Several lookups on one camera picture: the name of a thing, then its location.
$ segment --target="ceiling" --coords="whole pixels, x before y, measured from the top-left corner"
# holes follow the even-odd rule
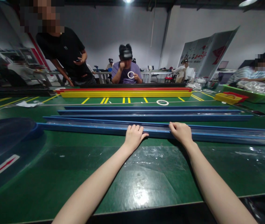
[[[164,7],[170,10],[174,5],[182,8],[205,9],[240,9],[238,5],[244,0],[156,0],[156,7]],[[89,5],[89,6],[124,6],[123,0],[65,0],[66,5]],[[132,6],[146,7],[152,10],[155,0],[134,0]],[[258,0],[256,3],[242,8],[248,10],[265,10],[265,0]]]

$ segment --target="black t-shirt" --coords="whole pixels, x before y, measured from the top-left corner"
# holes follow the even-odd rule
[[[81,51],[85,50],[84,45],[75,34],[68,28],[64,28],[64,33],[59,37],[54,37],[48,33],[38,33],[36,40],[46,59],[57,59],[72,81],[84,82],[92,78],[92,73],[86,62],[80,66],[76,65],[78,57],[82,57]]]

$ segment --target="red arrow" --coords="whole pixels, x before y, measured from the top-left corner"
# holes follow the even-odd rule
[[[0,170],[4,169],[6,166],[8,166],[10,163],[12,163],[13,160],[15,160],[15,157],[12,158],[11,160],[9,160],[4,166],[2,166],[2,167],[0,168]]]

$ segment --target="yellow plastic rail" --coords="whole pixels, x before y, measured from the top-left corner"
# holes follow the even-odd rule
[[[169,92],[169,91],[146,91],[146,92],[136,92],[136,91],[82,91],[82,92],[61,92],[61,96],[64,98],[122,98],[122,97],[190,97],[192,92]]]

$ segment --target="banner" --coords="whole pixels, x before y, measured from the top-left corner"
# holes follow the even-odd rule
[[[196,77],[211,77],[211,74],[217,70],[238,28],[185,43],[179,66],[182,60],[188,59],[189,67],[196,71]]]

